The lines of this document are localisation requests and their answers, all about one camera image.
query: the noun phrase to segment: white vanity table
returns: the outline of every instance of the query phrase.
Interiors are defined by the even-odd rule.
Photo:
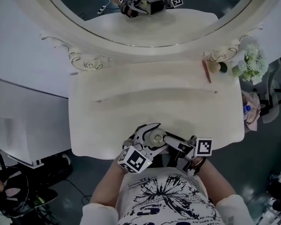
[[[218,20],[213,13],[176,8],[149,17],[129,19],[121,13],[111,13],[83,22],[86,29],[109,40],[134,46],[167,46]]]
[[[72,76],[73,153],[114,159],[138,126],[155,122],[185,139],[212,137],[214,149],[241,141],[239,80],[229,71],[211,74],[211,81],[200,61],[130,64]]]

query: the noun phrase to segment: mirror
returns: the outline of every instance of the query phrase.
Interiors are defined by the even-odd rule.
[[[166,0],[124,0],[124,6],[119,0],[51,1],[73,22],[101,38],[123,45],[163,47],[187,43],[213,32],[220,28],[215,24],[225,25],[251,0],[182,0],[183,4],[177,7],[169,0],[167,4]],[[129,18],[121,10],[132,15],[131,5],[145,13],[159,12],[138,12],[137,17]]]

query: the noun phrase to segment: cable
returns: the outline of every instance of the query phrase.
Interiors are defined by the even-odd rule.
[[[4,165],[0,165],[0,167],[13,167],[13,168],[16,168],[17,170],[21,171],[18,167],[15,167],[15,166],[4,166]],[[29,195],[29,183],[28,183],[28,177],[27,177],[27,175],[26,175],[26,174],[24,174],[24,175],[25,175],[26,180],[27,180],[27,195],[26,195],[25,201],[24,201],[24,203],[23,203],[23,206],[22,206],[19,210],[21,210],[21,209],[25,206],[26,201],[27,201],[27,198],[28,198],[28,195]]]
[[[72,183],[70,180],[64,179],[64,181],[68,181],[69,183],[71,183],[71,184],[73,185],[73,187],[76,188],[77,191],[82,194],[83,197],[82,197],[82,199],[81,199],[81,203],[82,203],[83,205],[86,205],[86,204],[83,202],[84,199],[86,199],[86,200],[89,202],[89,199],[87,199],[87,197],[91,197],[92,195],[84,195],[84,193],[83,193],[78,187],[76,187],[76,185],[75,185],[74,183]]]
[[[250,202],[252,202],[252,201],[253,201],[253,199],[254,199],[255,197],[256,197],[256,196],[254,196],[254,197],[253,197],[253,198],[252,198],[252,199],[251,199],[248,203],[246,203],[245,205],[247,205],[247,206],[248,206],[248,205],[249,205],[249,203],[250,203]]]
[[[81,19],[84,19],[85,13],[80,13],[80,14],[79,14],[79,17],[80,17]]]
[[[109,2],[108,2],[106,5],[103,5],[103,6],[100,8],[100,10],[97,12],[97,14],[102,15],[102,13],[104,12],[104,10],[106,9],[106,7],[107,7],[108,5],[110,5],[110,3],[111,3],[111,0],[109,0]]]

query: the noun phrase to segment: mirror frame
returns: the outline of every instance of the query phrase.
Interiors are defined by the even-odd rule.
[[[54,1],[55,4],[52,0],[15,1],[19,8],[46,33],[86,53],[146,62],[200,60],[203,52],[221,45],[229,45],[233,39],[257,27],[279,0],[241,0],[227,16],[200,30],[191,41],[165,47],[130,46],[99,37],[78,25],[76,20],[79,17],[60,0]]]

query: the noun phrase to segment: white cabinet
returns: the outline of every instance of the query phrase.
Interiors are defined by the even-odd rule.
[[[0,81],[0,149],[32,164],[71,148],[68,99]]]

